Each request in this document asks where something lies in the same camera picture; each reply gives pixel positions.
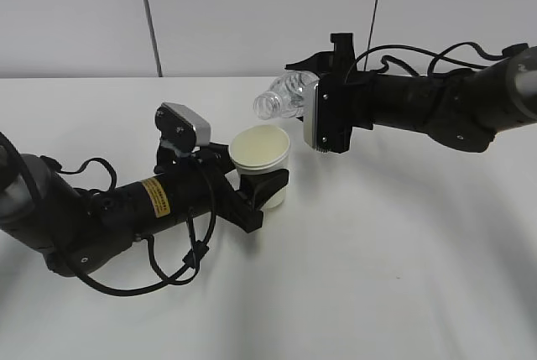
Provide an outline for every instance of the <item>white wall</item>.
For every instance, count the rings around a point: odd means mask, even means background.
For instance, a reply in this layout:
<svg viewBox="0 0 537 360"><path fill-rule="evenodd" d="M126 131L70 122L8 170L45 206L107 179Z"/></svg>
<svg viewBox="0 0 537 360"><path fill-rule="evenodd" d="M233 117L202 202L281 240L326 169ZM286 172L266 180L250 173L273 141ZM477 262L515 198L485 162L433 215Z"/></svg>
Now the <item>white wall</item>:
<svg viewBox="0 0 537 360"><path fill-rule="evenodd" d="M149 1L165 76L274 75L330 49L337 31L354 32L361 51L373 8L373 0ZM438 51L471 39L493 53L536 44L530 2L380 0L373 44ZM142 0L0 0L0 8L0 77L156 74ZM420 70L428 61L398 56ZM475 59L470 50L454 56Z"/></svg>
<svg viewBox="0 0 537 360"><path fill-rule="evenodd" d="M143 0L0 0L0 77L156 76Z"/></svg>
<svg viewBox="0 0 537 360"><path fill-rule="evenodd" d="M331 32L367 44L373 0L149 0L165 76L265 76L330 50Z"/></svg>
<svg viewBox="0 0 537 360"><path fill-rule="evenodd" d="M537 44L532 0L380 0L377 19L374 45L409 44L438 52L462 41L477 41L487 52L500 54L511 44ZM412 53L394 54L420 71L430 60ZM469 47L451 56L481 62ZM370 60L370 68L378 58Z"/></svg>

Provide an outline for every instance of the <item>white table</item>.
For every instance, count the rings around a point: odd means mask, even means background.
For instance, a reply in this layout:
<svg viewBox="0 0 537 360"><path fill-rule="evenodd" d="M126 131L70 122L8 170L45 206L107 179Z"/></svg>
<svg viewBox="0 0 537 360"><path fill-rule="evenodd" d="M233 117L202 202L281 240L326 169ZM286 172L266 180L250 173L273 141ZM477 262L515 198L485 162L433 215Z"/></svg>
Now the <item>white table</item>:
<svg viewBox="0 0 537 360"><path fill-rule="evenodd" d="M104 156L126 184L151 174L161 102L188 105L228 143L258 122L252 99L269 82L1 80L0 129L68 169ZM293 143L286 202L252 235L219 220L191 285L107 297L1 235L0 358L537 358L537 127L485 154L356 130L336 155L303 143L300 122L278 124ZM69 181L108 179L95 166ZM177 268L185 226L157 245L165 270ZM143 243L94 276L120 288L156 280Z"/></svg>

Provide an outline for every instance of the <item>gray metal part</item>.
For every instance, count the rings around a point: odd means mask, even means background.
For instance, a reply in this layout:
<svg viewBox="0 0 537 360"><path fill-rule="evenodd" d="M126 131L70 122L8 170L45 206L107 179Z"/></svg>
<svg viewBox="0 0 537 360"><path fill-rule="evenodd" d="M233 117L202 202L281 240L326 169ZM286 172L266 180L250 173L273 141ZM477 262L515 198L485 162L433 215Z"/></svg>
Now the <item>gray metal part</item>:
<svg viewBox="0 0 537 360"><path fill-rule="evenodd" d="M44 197L50 185L50 169L37 156L32 154L22 154L22 156L34 177L39 193ZM0 191L0 223L26 216L33 209L34 203L21 175L9 187Z"/></svg>
<svg viewBox="0 0 537 360"><path fill-rule="evenodd" d="M537 119L537 47L511 59L507 83L515 106L524 115Z"/></svg>
<svg viewBox="0 0 537 360"><path fill-rule="evenodd" d="M211 125L202 118L197 112L190 110L182 104L173 102L163 102L163 107L173 111L175 115L187 121L196 133L196 146L208 146L211 142Z"/></svg>
<svg viewBox="0 0 537 360"><path fill-rule="evenodd" d="M317 102L319 101L319 81L304 88L304 141L317 150Z"/></svg>

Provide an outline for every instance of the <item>cup rim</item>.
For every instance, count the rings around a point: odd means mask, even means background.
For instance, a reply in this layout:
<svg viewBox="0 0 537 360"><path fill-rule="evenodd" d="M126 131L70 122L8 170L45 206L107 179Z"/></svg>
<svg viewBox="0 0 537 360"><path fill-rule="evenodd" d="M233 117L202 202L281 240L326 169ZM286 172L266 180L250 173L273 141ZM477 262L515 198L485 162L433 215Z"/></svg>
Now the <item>cup rim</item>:
<svg viewBox="0 0 537 360"><path fill-rule="evenodd" d="M251 129L262 128L262 127L277 129L280 133L285 135L285 138L287 140L287 148L285 148L285 151L281 155L279 155L276 159L274 159L274 160L272 160L270 162L264 163L264 164L247 165L247 164L241 164L240 162L236 161L235 158L233 157L233 153L232 153L232 146L233 146L233 143L235 142L235 140L240 135L242 135L243 133L245 133L245 132L247 132L247 131L249 131ZM240 168L243 168L245 170L265 170L265 169L270 168L273 165L276 165L276 164L280 163L281 161L283 161L289 155L290 148L291 148L291 139L290 139L289 135L282 128L280 128L277 125L263 124L263 125L253 126L253 127L248 128L248 129L244 129L242 132L240 132L235 138L233 138L232 142L229 144L228 151L229 151L229 157L231 158L232 162L235 164L236 167L240 167Z"/></svg>

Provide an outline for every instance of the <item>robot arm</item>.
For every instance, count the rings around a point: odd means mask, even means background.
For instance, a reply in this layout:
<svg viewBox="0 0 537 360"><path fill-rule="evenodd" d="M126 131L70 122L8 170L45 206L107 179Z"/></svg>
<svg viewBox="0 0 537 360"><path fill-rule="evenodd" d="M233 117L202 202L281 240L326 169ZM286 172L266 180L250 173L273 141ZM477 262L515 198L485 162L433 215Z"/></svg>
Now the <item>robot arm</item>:
<svg viewBox="0 0 537 360"><path fill-rule="evenodd" d="M483 152L498 132L537 122L537 47L518 44L502 55L486 55L500 61L480 71L437 75L431 63L428 76L392 76L356 70L360 57L354 58L351 34L331 39L333 52L286 67L320 77L304 93L304 138L313 149L343 153L353 128L384 125L425 133L453 149ZM432 55L434 63L445 59Z"/></svg>
<svg viewBox="0 0 537 360"><path fill-rule="evenodd" d="M197 274L209 250L216 216L253 232L263 225L261 207L287 185L288 170L242 175L234 190L226 174L235 169L227 146L211 143L211 127L188 107L164 103L155 115L161 132L155 176L116 188L115 171L104 159L87 160L76 172L64 172L53 159L19 154L0 133L0 229L42 253L47 267L76 276L92 288L116 296L150 293L178 280L188 269ZM78 174L91 162L112 176L108 190L72 188L60 175ZM193 219L211 213L202 239ZM191 250L175 274L162 272L154 259L153 235L178 223L189 226ZM89 274L108 260L147 240L149 262L161 282L134 290L99 284Z"/></svg>

